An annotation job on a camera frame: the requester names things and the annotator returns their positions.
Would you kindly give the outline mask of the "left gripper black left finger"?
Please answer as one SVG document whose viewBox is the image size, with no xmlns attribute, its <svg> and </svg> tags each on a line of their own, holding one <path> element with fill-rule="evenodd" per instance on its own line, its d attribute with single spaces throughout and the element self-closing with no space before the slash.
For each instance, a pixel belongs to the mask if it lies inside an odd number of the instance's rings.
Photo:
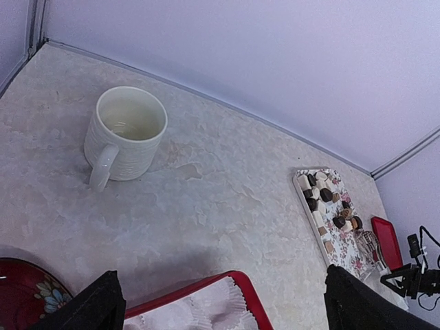
<svg viewBox="0 0 440 330">
<path fill-rule="evenodd" d="M 127 302 L 116 271 L 107 271 L 33 329 L 122 329 Z"/>
</svg>

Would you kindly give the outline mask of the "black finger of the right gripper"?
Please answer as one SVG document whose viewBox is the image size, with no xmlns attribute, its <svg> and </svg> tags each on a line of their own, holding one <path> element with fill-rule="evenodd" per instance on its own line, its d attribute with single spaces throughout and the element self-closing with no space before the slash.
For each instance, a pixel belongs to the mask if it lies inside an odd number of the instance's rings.
<svg viewBox="0 0 440 330">
<path fill-rule="evenodd" d="M 418 289 L 417 272 L 418 267 L 416 265 L 407 264 L 393 270 L 390 274 L 382 275 L 380 283 L 402 298 L 416 298 Z"/>
</svg>

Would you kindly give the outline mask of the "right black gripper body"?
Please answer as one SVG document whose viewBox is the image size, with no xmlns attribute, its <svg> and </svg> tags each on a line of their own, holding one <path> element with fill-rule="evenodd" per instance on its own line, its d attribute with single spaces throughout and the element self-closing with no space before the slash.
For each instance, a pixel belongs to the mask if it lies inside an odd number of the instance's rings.
<svg viewBox="0 0 440 330">
<path fill-rule="evenodd" d="M 439 269 L 428 269 L 424 273 L 418 271 L 415 275 L 417 292 L 427 294 L 428 296 L 439 294 L 439 277 Z"/>
</svg>

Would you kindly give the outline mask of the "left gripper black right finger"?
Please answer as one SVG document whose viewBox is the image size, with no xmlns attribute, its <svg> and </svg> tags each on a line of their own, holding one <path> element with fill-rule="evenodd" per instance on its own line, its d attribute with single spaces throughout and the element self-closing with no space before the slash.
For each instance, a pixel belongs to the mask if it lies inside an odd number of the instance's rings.
<svg viewBox="0 0 440 330">
<path fill-rule="evenodd" d="M 344 268 L 330 265 L 324 301 L 330 329 L 436 329 L 381 297 Z"/>
</svg>

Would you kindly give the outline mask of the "red box lid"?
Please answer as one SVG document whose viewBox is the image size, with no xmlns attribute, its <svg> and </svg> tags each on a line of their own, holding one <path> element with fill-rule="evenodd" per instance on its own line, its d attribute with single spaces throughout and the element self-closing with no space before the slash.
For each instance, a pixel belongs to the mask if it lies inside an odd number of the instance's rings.
<svg viewBox="0 0 440 330">
<path fill-rule="evenodd" d="M 380 217 L 372 217 L 371 225 L 378 238 L 385 263 L 390 270 L 401 268 L 403 264 L 399 242 L 393 224 Z"/>
</svg>

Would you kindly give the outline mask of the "metal serving tongs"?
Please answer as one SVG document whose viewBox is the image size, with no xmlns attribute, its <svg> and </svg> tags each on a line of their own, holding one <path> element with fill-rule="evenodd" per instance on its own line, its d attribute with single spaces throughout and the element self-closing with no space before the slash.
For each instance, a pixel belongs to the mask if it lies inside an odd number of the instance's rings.
<svg viewBox="0 0 440 330">
<path fill-rule="evenodd" d="M 374 264 L 379 273 L 384 273 L 387 270 L 387 265 L 375 234 L 370 230 L 356 230 L 355 240 L 361 253 Z"/>
</svg>

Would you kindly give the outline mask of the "red chocolate box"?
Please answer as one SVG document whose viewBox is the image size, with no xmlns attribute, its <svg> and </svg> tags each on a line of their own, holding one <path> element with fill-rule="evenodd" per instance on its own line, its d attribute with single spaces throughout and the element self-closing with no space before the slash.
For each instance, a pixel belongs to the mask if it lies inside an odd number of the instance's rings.
<svg viewBox="0 0 440 330">
<path fill-rule="evenodd" d="M 240 271 L 204 278 L 126 311 L 124 329 L 272 329 Z"/>
</svg>

